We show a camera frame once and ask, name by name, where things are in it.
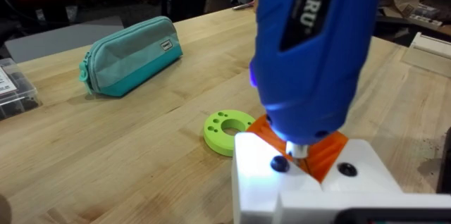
orange 3d printed part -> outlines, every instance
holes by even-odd
[[[286,142],[277,137],[272,131],[268,122],[266,122],[266,115],[261,116],[252,123],[247,129],[247,132],[255,133],[277,149],[286,159],[292,161],[292,157],[285,153]],[[311,145],[309,156],[305,161],[299,163],[298,166],[318,180],[318,182],[322,182],[343,147],[345,147],[347,140],[348,138],[339,132],[330,134],[320,142]]]

green 3d printed part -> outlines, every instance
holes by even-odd
[[[216,153],[232,156],[234,136],[225,133],[224,130],[236,129],[244,132],[254,121],[253,117],[241,111],[223,110],[215,112],[205,121],[205,142]]]

wooden workbench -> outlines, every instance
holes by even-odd
[[[89,96],[78,81],[88,46],[20,64],[44,105],[0,122],[0,194],[13,223],[232,220],[231,158],[206,147],[202,126],[225,108],[264,113],[248,80],[254,14],[175,26],[184,56],[122,99]],[[404,51],[373,39],[341,131],[369,140],[406,192],[432,192],[451,82],[400,62]]]

pencil case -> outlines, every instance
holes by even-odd
[[[146,20],[95,42],[80,63],[87,91],[121,97],[182,55],[172,21]]]

plastic storage box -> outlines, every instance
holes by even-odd
[[[0,120],[41,104],[37,90],[10,58],[0,59]]]

